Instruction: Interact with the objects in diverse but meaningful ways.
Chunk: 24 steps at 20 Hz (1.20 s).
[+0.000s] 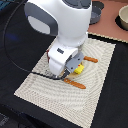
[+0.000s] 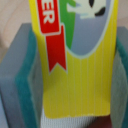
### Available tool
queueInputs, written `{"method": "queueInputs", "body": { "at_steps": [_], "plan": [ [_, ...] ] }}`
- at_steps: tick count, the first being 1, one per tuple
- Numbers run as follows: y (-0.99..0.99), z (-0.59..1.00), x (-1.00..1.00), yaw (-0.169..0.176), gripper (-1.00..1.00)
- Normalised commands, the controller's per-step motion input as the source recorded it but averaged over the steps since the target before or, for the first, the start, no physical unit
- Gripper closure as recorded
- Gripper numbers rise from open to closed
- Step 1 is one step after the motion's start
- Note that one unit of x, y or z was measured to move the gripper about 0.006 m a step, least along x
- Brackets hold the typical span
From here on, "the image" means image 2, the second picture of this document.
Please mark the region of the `green padded gripper left finger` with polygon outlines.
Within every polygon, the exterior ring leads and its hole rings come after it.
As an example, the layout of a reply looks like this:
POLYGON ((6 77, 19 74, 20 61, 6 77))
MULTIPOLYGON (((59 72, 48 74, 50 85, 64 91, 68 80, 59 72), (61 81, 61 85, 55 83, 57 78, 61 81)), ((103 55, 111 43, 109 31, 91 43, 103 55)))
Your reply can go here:
POLYGON ((36 37, 22 24, 0 64, 0 94, 9 128, 40 128, 43 81, 36 37))

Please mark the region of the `green padded gripper right finger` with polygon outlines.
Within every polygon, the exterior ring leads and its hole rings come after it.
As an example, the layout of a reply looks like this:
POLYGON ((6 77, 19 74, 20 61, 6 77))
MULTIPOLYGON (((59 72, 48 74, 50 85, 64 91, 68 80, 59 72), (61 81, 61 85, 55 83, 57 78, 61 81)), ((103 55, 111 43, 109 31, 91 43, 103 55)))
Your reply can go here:
POLYGON ((125 27, 117 28, 110 117, 113 128, 128 128, 128 29, 125 27))

